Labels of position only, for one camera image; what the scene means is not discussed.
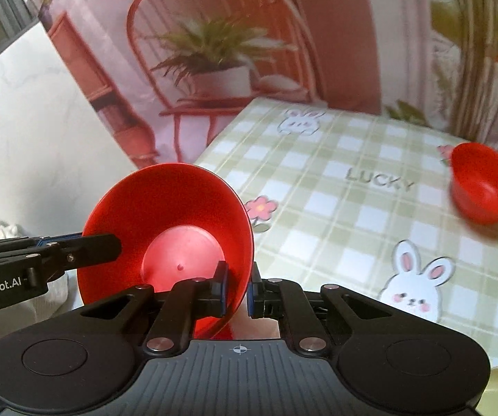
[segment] red bowl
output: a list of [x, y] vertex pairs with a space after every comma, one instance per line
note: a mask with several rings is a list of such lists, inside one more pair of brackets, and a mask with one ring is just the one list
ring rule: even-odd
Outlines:
[[113, 263], [78, 270], [85, 304], [140, 283], [168, 291], [179, 280], [212, 278], [229, 264], [226, 316], [197, 321], [195, 336], [211, 338], [236, 312], [251, 276], [254, 243], [243, 203], [219, 176], [182, 163], [132, 173], [101, 199], [83, 234], [112, 233], [122, 242]]
[[483, 144], [460, 144], [451, 156], [451, 195], [473, 222], [498, 222], [498, 152]]

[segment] rabbit print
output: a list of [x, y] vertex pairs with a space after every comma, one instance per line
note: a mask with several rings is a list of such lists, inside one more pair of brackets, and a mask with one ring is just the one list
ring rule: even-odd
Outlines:
[[286, 119], [278, 126], [278, 132], [280, 134], [295, 133], [310, 136], [320, 128], [318, 118], [322, 115], [324, 112], [288, 109], [284, 113]]
[[411, 241], [401, 241], [393, 250], [397, 273], [386, 283], [379, 300], [432, 322], [440, 317], [441, 295], [438, 286], [449, 280], [455, 266], [450, 258], [438, 258], [420, 269], [420, 255]]

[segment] white wall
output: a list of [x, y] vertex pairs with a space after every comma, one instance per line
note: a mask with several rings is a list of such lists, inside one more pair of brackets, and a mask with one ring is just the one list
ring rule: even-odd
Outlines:
[[0, 55], [1, 220], [33, 235], [81, 231], [133, 170], [40, 24]]
[[430, 0], [370, 0], [376, 28], [382, 104], [402, 99], [429, 109]]

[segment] green checkered tablecloth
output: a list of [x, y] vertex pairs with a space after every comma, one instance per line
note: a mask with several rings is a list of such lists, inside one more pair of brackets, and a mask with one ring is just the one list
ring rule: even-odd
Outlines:
[[262, 277], [381, 295], [471, 336], [496, 366], [498, 226], [467, 223], [452, 206], [438, 147], [460, 142], [384, 118], [257, 99], [197, 164], [247, 202]]

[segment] plant pot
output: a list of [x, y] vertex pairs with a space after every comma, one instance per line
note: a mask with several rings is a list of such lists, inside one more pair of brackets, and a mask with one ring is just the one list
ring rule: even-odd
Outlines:
[[234, 67], [191, 76], [198, 95], [216, 98], [249, 97], [252, 94], [249, 68]]
[[45, 31], [50, 30], [51, 26], [53, 26], [53, 16], [51, 16], [48, 6], [41, 6], [38, 17]]

